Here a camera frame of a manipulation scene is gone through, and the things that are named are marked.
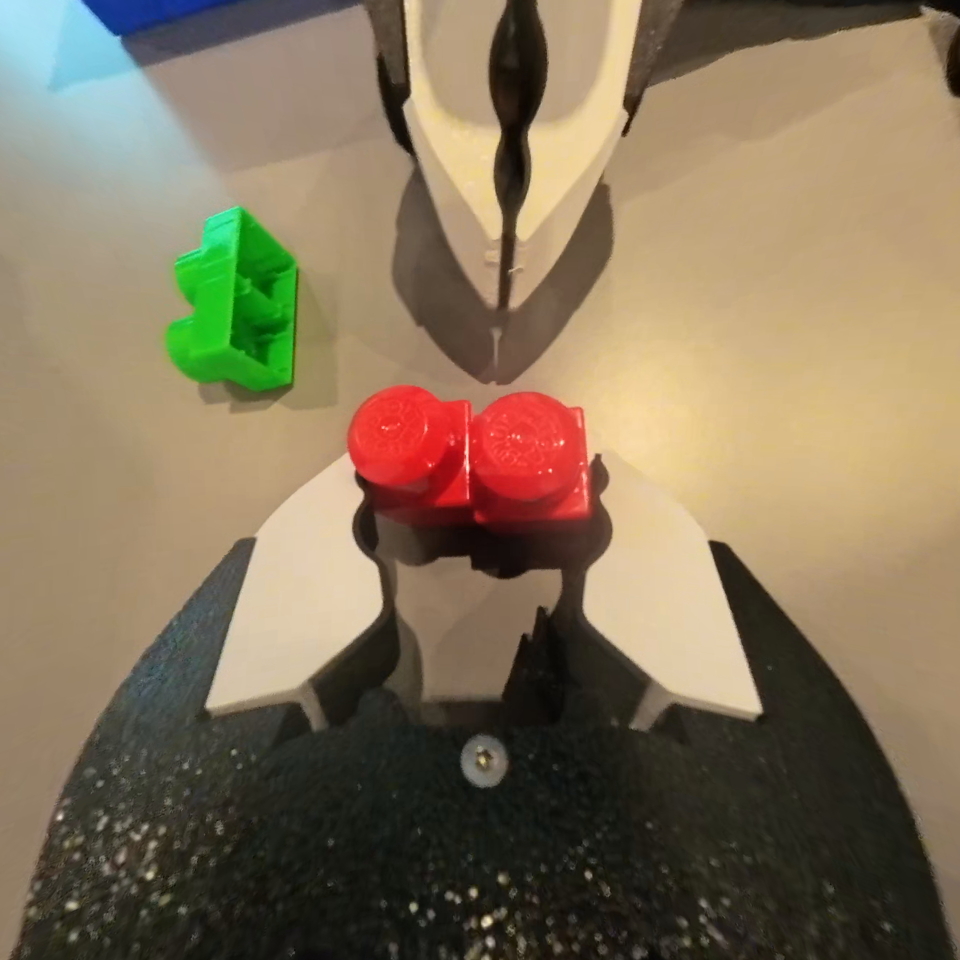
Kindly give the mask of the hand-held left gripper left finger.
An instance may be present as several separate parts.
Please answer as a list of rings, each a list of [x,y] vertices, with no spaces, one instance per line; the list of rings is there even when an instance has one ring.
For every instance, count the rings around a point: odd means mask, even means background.
[[[226,717],[301,709],[345,724],[401,659],[388,572],[364,534],[373,516],[347,453],[260,527],[204,708]]]

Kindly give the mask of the green two-stud block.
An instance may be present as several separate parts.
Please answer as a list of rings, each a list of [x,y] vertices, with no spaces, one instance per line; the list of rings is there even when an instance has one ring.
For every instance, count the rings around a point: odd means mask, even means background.
[[[242,206],[206,219],[200,245],[176,258],[190,313],[170,323],[167,354],[186,378],[266,393],[294,382],[299,265]]]

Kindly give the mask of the red single-stud block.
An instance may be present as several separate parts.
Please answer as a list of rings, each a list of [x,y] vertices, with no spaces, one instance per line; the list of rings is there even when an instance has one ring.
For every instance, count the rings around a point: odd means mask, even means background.
[[[369,397],[355,412],[346,445],[379,517],[418,527],[473,521],[472,404],[443,401],[410,385]]]
[[[504,395],[472,418],[468,460],[471,510],[480,526],[553,528],[593,514],[581,407],[535,391]]]

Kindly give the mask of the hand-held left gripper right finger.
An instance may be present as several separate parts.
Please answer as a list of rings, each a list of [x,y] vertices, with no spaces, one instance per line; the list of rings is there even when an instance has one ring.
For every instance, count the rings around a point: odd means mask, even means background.
[[[616,451],[591,470],[594,513],[558,597],[571,681],[635,731],[673,708],[757,721],[761,694],[702,527]]]

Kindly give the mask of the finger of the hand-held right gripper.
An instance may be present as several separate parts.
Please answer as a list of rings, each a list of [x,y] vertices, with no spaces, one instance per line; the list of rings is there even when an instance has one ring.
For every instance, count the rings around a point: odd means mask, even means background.
[[[443,237],[482,304],[517,309],[525,198],[522,2],[404,2],[414,156]]]
[[[623,104],[638,1],[534,6],[543,93],[525,132],[526,189],[515,220],[507,309],[520,309],[570,244],[627,122]]]

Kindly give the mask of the blue box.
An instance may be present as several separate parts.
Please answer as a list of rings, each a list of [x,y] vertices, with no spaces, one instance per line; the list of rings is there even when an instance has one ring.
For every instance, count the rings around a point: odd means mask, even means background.
[[[81,1],[121,39],[165,28],[223,26],[257,32],[355,7],[357,1]]]

